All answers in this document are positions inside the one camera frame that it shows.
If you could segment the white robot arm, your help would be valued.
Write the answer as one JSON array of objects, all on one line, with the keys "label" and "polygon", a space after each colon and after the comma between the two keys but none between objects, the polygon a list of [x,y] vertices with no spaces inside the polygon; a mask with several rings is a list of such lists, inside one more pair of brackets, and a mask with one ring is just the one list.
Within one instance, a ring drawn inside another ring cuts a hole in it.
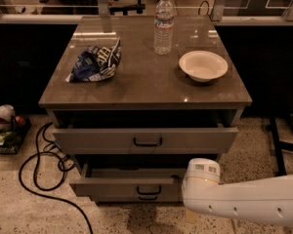
[{"label": "white robot arm", "polygon": [[217,162],[194,158],[182,194],[195,213],[293,227],[293,175],[221,184]]}]

